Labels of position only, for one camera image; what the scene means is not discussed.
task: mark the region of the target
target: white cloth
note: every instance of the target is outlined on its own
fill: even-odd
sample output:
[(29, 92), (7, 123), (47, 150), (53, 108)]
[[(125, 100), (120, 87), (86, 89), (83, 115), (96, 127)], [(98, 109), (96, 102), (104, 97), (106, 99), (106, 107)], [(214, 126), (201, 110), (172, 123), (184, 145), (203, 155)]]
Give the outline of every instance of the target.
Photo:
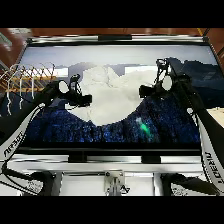
[(68, 112), (96, 126), (112, 124), (134, 112), (142, 99), (141, 85), (153, 84), (156, 71), (134, 71), (118, 76), (112, 68), (94, 67), (83, 72), (80, 87), (83, 95), (91, 94), (89, 107), (74, 108)]

